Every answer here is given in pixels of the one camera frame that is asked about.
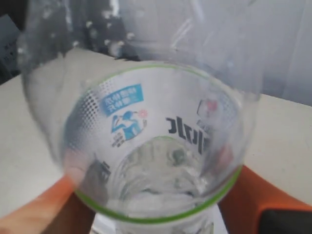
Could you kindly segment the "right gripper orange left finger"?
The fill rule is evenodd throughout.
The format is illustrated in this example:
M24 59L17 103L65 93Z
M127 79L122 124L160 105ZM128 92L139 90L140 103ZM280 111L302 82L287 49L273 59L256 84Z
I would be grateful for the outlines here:
M0 219L2 234L89 234L95 212L63 176L38 197Z

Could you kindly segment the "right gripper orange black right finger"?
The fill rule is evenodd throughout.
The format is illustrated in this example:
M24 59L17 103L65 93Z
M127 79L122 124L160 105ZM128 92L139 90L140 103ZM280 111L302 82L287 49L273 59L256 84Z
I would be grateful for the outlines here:
M310 234L312 207L243 166L218 204L230 234Z

